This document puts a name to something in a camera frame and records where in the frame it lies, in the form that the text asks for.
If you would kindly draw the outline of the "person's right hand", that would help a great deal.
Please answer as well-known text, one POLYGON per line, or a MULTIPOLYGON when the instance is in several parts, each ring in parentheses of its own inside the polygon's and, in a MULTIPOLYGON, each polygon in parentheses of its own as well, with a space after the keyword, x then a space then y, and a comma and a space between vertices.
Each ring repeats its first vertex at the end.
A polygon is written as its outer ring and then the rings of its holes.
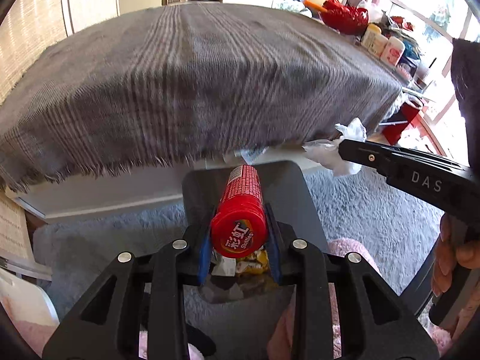
POLYGON ((452 284, 452 272, 457 264, 470 270, 479 269, 479 241, 470 241, 459 247, 452 245, 452 222, 448 214, 442 216, 440 234, 434 250, 431 288, 439 297, 452 284))

